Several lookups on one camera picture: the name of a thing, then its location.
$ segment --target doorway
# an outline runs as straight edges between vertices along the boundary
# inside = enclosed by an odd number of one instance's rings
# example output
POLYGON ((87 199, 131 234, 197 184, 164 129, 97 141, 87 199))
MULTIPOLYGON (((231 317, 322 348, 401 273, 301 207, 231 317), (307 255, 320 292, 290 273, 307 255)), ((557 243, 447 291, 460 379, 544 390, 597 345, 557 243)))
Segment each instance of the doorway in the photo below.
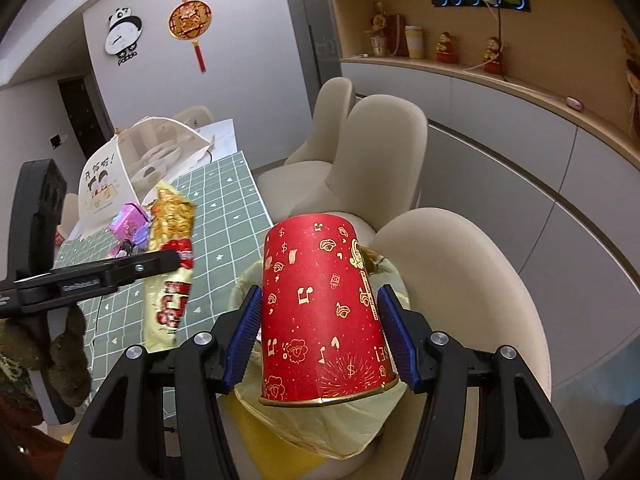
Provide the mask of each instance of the doorway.
POLYGON ((84 79, 81 77, 58 81, 66 114, 78 138, 84 156, 89 159, 107 141, 95 115, 84 79))

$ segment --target red doll figurine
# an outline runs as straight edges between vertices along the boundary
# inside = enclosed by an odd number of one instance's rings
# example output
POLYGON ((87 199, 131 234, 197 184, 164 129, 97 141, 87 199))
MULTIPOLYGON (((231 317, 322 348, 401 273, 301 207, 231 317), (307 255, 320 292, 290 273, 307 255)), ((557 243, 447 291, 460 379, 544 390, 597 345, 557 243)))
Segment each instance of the red doll figurine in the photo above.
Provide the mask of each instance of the red doll figurine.
POLYGON ((500 47, 500 40, 495 36, 489 38, 486 44, 486 50, 484 51, 484 65, 482 66, 485 72, 491 74, 504 74, 504 64, 502 63, 502 48, 500 47))
POLYGON ((441 63, 458 62, 458 54, 453 51, 451 35, 448 32, 443 32, 440 35, 440 39, 436 45, 436 59, 441 63))

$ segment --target dining table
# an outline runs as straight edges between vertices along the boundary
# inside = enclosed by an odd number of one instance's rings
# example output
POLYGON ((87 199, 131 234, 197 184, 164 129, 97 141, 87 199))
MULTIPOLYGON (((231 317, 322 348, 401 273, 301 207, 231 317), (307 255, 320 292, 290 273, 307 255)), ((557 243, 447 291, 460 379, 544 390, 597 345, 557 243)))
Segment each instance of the dining table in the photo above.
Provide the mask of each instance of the dining table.
MULTIPOLYGON (((186 312, 176 335, 176 345, 212 328, 217 316, 229 307, 236 280, 262 257, 267 231, 273 226, 255 185, 243 152, 236 149, 233 121, 220 121, 200 129, 205 138, 215 136, 209 158, 200 160, 172 185, 196 205, 193 243, 193 283, 186 312)), ((56 267, 93 262, 107 257, 115 243, 106 229, 65 241, 56 267)), ((115 294, 80 303, 86 319, 84 352, 92 374, 82 413, 122 353, 142 344, 144 280, 121 287, 115 294)), ((175 414, 172 388, 163 395, 164 414, 175 414)))

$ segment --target white wall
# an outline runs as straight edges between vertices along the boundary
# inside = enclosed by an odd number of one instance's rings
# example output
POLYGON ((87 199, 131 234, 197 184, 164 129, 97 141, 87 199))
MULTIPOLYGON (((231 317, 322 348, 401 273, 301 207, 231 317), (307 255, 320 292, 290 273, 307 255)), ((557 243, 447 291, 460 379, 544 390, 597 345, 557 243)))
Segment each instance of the white wall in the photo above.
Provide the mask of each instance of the white wall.
POLYGON ((0 87, 12 81, 29 54, 52 30, 94 1, 97 0, 27 0, 0 43, 0 87))
POLYGON ((22 164, 52 158, 68 192, 78 192, 86 159, 66 115, 57 79, 37 79, 0 91, 0 280, 6 275, 9 222, 22 164), (68 138, 54 150, 49 139, 56 134, 68 138))
POLYGON ((205 105, 232 118, 238 148, 252 168, 285 158, 311 129, 287 0, 203 0, 213 22, 200 38, 207 72, 191 43, 172 38, 169 15, 180 0, 101 0, 84 12, 92 65, 113 126, 205 105), (104 51, 108 17, 130 7, 143 22, 138 55, 118 66, 104 51))

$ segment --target shelf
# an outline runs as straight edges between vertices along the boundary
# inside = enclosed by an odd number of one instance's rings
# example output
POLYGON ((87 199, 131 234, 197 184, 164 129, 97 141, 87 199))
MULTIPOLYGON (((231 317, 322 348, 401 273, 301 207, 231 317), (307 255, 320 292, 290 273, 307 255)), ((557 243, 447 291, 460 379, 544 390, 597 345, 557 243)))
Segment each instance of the shelf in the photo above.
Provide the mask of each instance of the shelf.
POLYGON ((633 140, 627 133, 621 131, 613 124, 600 116, 585 110, 577 112, 569 108, 564 97, 552 92, 536 88, 528 83, 507 76, 508 81, 503 81, 499 76, 487 74, 481 70, 467 71, 463 65, 438 63, 429 59, 408 59, 405 57, 369 57, 369 58, 345 58, 342 62, 380 64, 423 70, 444 76, 456 77, 473 83, 481 84, 501 92, 506 92, 519 97, 537 106, 555 113, 573 124, 580 126, 585 131, 594 135, 606 143, 638 170, 640 170, 640 142, 633 140))

